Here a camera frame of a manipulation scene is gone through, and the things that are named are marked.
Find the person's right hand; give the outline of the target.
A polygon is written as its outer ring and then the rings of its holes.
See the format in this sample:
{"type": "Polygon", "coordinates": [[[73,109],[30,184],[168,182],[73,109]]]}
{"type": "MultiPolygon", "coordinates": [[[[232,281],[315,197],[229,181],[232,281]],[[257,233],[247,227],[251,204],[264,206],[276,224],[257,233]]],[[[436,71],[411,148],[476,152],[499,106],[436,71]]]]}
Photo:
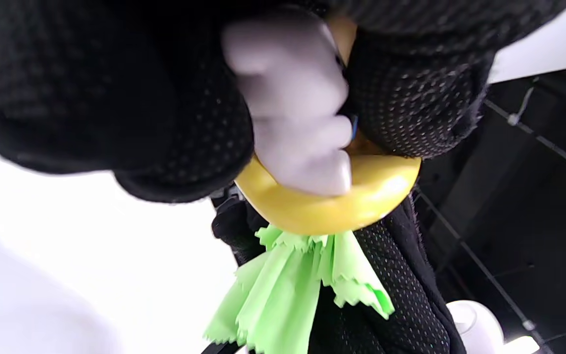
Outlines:
{"type": "Polygon", "coordinates": [[[341,235],[303,238],[247,200],[213,197],[213,235],[240,269],[206,337],[259,354],[464,354],[411,196],[341,235]]]}

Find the person's left hand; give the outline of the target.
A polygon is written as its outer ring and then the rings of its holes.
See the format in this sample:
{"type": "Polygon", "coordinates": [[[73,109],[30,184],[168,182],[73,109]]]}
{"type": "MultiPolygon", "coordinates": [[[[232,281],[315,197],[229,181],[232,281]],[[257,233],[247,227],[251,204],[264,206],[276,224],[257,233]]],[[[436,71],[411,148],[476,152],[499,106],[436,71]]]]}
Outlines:
{"type": "Polygon", "coordinates": [[[151,202],[211,195],[254,143],[220,32],[286,4],[357,24],[346,113],[382,151],[422,158],[474,130],[495,54],[566,9],[566,0],[0,0],[0,156],[54,175],[111,171],[151,202]]]}

